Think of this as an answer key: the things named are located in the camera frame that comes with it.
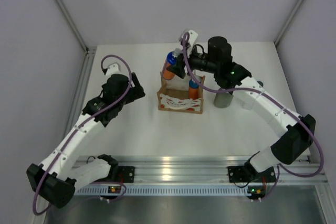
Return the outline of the watermelon print canvas bag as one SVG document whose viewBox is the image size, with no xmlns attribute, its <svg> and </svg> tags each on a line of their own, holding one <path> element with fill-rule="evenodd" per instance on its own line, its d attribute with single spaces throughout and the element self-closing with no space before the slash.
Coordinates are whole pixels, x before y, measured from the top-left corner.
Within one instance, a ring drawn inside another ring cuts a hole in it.
<svg viewBox="0 0 336 224">
<path fill-rule="evenodd" d="M 190 80 L 189 75 L 186 75 L 184 79 L 174 76 L 172 80 L 164 80 L 161 77 L 161 87 L 157 92 L 158 109 L 160 111 L 202 114 L 203 88 L 199 86 L 198 99 L 190 99 L 188 97 Z"/>
</svg>

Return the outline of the grey green squeeze bottle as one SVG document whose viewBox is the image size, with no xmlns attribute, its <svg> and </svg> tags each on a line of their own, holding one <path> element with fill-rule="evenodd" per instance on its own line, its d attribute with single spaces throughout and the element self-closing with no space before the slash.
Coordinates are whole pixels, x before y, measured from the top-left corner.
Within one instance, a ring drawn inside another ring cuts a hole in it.
<svg viewBox="0 0 336 224">
<path fill-rule="evenodd" d="M 233 99 L 231 92 L 229 93 L 216 93 L 214 98 L 214 106 L 220 109 L 227 108 L 230 106 Z"/>
</svg>

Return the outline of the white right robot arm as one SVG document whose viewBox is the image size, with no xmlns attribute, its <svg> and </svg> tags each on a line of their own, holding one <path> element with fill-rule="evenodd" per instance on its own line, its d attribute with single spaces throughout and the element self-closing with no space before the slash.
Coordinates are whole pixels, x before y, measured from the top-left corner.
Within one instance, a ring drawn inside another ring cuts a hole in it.
<svg viewBox="0 0 336 224">
<path fill-rule="evenodd" d="M 257 180 L 265 170 L 276 165 L 292 164 L 312 143 L 315 119 L 311 115 L 301 116 L 276 101 L 242 65 L 233 61 L 232 47 L 224 37 L 208 40 L 207 52 L 196 49 L 197 35 L 190 31 L 180 38 L 181 49 L 168 55 L 167 70 L 183 79 L 189 75 L 197 85 L 200 81 L 193 71 L 211 73 L 220 87 L 206 88 L 216 94 L 229 94 L 241 100 L 245 108 L 256 112 L 279 137 L 273 145 L 257 152 L 243 166 L 249 180 Z"/>
</svg>

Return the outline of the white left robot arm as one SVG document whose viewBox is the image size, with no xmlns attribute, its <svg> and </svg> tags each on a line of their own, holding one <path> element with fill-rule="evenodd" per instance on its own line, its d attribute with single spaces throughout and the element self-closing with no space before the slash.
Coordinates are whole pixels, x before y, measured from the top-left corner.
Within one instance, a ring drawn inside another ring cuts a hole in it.
<svg viewBox="0 0 336 224">
<path fill-rule="evenodd" d="M 98 180 L 120 180 L 118 161 L 107 154 L 73 168 L 87 145 L 116 118 L 122 108 L 145 96 L 135 73 L 111 75 L 101 93 L 89 100 L 78 121 L 59 146 L 39 165 L 31 164 L 27 177 L 32 190 L 52 206 L 62 208 L 79 189 Z"/>
</svg>

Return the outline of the orange bottle blue cap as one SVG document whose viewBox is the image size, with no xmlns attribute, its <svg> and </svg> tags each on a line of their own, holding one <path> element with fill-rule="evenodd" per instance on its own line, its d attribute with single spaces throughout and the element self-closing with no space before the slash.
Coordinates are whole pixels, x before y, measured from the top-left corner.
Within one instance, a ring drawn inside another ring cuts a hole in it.
<svg viewBox="0 0 336 224">
<path fill-rule="evenodd" d="M 192 100 L 196 100 L 199 98 L 199 86 L 198 84 L 191 79 L 188 83 L 189 88 L 188 88 L 188 97 Z"/>
<path fill-rule="evenodd" d="M 178 56 L 182 53 L 180 48 L 175 48 L 173 51 L 169 52 L 166 56 L 166 60 L 162 69 L 162 78 L 164 80 L 172 80 L 175 73 L 170 71 L 168 68 L 170 66 L 175 66 L 177 63 Z"/>
</svg>

